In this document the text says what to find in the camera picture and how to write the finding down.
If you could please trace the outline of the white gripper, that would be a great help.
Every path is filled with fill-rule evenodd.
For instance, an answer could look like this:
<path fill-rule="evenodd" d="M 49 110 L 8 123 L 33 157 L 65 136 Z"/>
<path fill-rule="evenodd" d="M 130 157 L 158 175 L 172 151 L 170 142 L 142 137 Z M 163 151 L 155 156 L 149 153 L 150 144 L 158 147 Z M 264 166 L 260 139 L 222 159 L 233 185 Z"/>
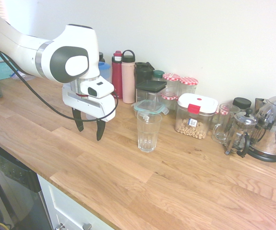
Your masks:
<path fill-rule="evenodd" d="M 70 84 L 67 83 L 62 88 L 62 99 L 67 106 L 72 108 L 72 115 L 80 132 L 84 130 L 81 112 L 87 114 L 87 118 L 102 119 L 96 120 L 96 139 L 100 141 L 105 131 L 106 122 L 112 120 L 116 115 L 114 97 L 111 94 L 100 99 L 92 96 L 81 97 L 72 91 Z"/>

